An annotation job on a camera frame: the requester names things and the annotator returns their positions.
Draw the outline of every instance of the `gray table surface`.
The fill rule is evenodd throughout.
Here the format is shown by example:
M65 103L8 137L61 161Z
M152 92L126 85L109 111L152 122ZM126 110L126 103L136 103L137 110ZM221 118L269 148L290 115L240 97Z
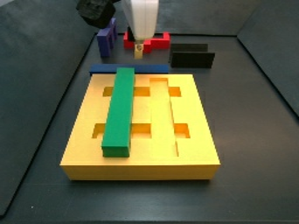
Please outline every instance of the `gray table surface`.
M236 38L176 37L208 43L212 69L193 74L221 167L212 181L69 181L58 166L94 63L161 64L168 50L134 61L121 38L112 56L93 41L2 218L8 223L73 221L299 221L299 125Z

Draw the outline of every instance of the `blue block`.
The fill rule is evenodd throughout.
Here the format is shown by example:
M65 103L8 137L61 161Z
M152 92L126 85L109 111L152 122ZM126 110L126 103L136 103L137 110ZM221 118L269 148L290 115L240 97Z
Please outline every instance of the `blue block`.
M118 67L132 67L136 74L168 74L168 65L129 65L129 64L96 64L90 66L89 75L92 74L114 74Z
M100 57L109 57L117 39L116 19L112 17L105 29L97 32L97 48Z

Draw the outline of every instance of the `yellow wooden block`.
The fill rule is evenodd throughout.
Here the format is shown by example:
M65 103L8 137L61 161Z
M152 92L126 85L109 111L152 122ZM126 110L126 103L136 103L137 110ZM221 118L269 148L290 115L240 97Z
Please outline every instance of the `yellow wooden block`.
M220 161L190 74L134 76L129 157L102 157L113 81L90 77L60 161L69 179L212 179Z

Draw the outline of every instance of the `green block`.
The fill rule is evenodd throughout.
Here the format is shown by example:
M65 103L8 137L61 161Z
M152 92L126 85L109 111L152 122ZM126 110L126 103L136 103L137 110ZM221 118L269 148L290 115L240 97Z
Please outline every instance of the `green block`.
M106 125L101 142L105 158L129 157L130 121L134 94L134 69L116 70L116 80L110 96Z

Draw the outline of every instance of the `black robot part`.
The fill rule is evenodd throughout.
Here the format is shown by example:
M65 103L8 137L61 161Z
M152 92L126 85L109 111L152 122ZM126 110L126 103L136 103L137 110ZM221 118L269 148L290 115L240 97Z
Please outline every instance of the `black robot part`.
M136 38L134 38L134 34L132 33L130 27L126 27L126 40L134 42Z
M114 15L114 2L120 0L78 0L77 11L85 22L102 29Z

